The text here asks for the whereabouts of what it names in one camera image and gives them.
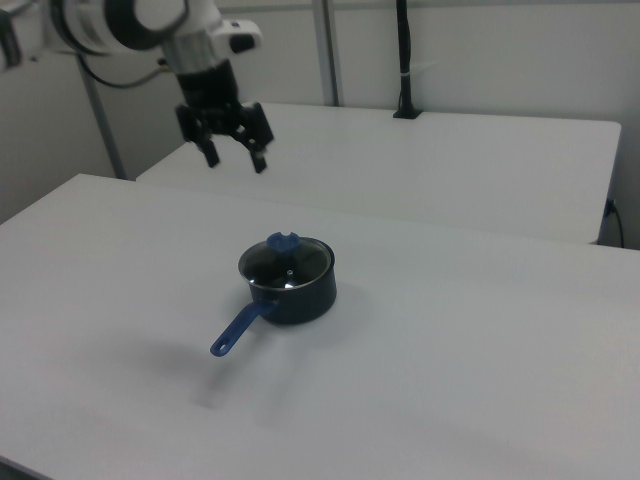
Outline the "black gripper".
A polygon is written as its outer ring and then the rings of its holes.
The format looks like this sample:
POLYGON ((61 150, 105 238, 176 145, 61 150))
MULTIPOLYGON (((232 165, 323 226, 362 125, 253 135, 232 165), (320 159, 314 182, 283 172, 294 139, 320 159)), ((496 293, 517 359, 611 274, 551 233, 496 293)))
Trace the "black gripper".
POLYGON ((193 143, 210 168, 219 156, 212 134, 231 136, 249 152, 257 174, 267 168, 265 153, 274 140, 260 103, 242 104, 231 62, 224 60, 206 71, 177 76, 184 102, 175 108, 185 142, 193 143))

